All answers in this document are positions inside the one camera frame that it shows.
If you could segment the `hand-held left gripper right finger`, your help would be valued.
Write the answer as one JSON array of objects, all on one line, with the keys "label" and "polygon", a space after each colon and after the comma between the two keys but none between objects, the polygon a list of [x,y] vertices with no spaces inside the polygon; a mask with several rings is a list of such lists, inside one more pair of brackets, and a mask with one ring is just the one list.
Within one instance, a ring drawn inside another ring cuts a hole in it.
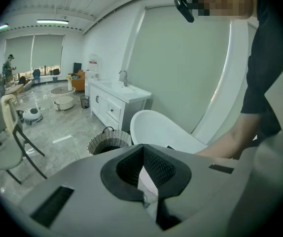
[{"label": "hand-held left gripper right finger", "polygon": [[146,159],[171,171],[159,187],[157,223],[152,237],[247,237],[249,206],[241,197],[252,169],[252,149],[239,160],[208,158],[144,145]]}]

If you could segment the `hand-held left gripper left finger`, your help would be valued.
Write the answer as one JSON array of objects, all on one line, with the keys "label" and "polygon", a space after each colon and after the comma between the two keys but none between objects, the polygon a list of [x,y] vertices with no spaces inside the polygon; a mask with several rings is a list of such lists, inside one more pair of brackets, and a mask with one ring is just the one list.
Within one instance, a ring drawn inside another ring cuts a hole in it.
[{"label": "hand-held left gripper left finger", "polygon": [[49,227],[58,237],[157,237],[163,230],[150,217],[142,202],[117,198],[104,186],[101,169],[111,159],[139,145],[120,148],[70,163],[35,186],[19,208],[32,217],[63,187],[72,191]]}]

